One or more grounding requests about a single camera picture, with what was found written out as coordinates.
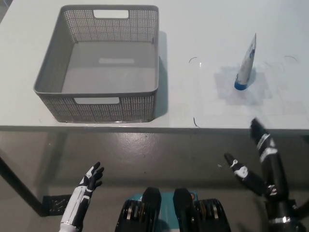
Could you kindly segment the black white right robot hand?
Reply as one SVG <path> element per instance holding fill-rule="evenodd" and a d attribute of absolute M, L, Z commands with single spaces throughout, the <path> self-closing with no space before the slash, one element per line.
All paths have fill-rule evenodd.
<path fill-rule="evenodd" d="M 224 158 L 243 186 L 258 196 L 265 197 L 267 217 L 271 223 L 292 222 L 296 216 L 289 200 L 286 174 L 274 139 L 257 118 L 251 121 L 250 133 L 258 151 L 262 177 L 249 170 L 230 153 L 225 153 Z"/>

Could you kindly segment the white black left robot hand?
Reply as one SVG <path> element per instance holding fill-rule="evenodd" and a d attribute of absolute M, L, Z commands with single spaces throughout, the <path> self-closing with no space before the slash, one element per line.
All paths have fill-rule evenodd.
<path fill-rule="evenodd" d="M 93 192 L 102 184 L 103 172 L 104 167 L 100 167 L 100 162 L 97 162 L 83 176 L 70 197 L 61 219 L 61 227 L 69 225 L 79 230 L 83 226 Z"/>

